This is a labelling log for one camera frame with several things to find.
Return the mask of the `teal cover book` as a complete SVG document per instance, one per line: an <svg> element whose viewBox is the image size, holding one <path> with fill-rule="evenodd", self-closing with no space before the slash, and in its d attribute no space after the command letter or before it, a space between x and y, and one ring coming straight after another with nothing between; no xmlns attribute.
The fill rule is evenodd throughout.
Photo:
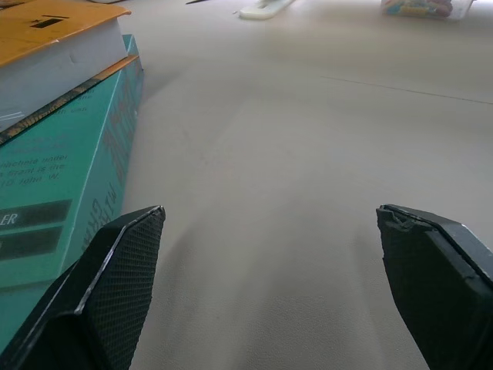
<svg viewBox="0 0 493 370"><path fill-rule="evenodd" d="M144 72L131 62L0 146L0 352L122 209Z"/></svg>

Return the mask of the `clear box of colourful items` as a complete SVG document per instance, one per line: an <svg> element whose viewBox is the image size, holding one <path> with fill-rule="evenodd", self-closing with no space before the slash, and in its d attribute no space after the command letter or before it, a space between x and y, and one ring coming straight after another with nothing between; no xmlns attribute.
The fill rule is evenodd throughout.
<svg viewBox="0 0 493 370"><path fill-rule="evenodd" d="M381 0L385 15L462 20L476 0Z"/></svg>

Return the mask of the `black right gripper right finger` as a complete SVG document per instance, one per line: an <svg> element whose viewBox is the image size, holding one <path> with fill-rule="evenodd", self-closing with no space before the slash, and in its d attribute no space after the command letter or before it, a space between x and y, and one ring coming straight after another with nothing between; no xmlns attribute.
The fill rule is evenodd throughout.
<svg viewBox="0 0 493 370"><path fill-rule="evenodd" d="M493 370L493 251L464 224L377 208L394 303L430 370Z"/></svg>

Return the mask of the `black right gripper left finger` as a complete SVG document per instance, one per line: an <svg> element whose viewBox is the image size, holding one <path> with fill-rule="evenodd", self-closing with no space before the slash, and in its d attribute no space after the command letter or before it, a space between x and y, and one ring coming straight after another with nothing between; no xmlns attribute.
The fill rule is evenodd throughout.
<svg viewBox="0 0 493 370"><path fill-rule="evenodd" d="M166 213L102 227L39 299L0 354L0 370L129 370L152 300Z"/></svg>

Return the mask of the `orange cover book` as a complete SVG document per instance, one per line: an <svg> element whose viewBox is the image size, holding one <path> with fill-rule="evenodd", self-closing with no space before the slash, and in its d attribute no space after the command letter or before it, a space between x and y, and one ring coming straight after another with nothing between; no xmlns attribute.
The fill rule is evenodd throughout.
<svg viewBox="0 0 493 370"><path fill-rule="evenodd" d="M136 59L106 2L0 0L0 146Z"/></svg>

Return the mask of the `white plastic object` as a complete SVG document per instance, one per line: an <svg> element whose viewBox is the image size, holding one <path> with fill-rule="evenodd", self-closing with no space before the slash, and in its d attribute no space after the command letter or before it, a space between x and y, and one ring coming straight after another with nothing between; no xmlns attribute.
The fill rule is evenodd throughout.
<svg viewBox="0 0 493 370"><path fill-rule="evenodd" d="M239 17L247 20L267 20L282 12L295 0L258 0L251 6L242 8Z"/></svg>

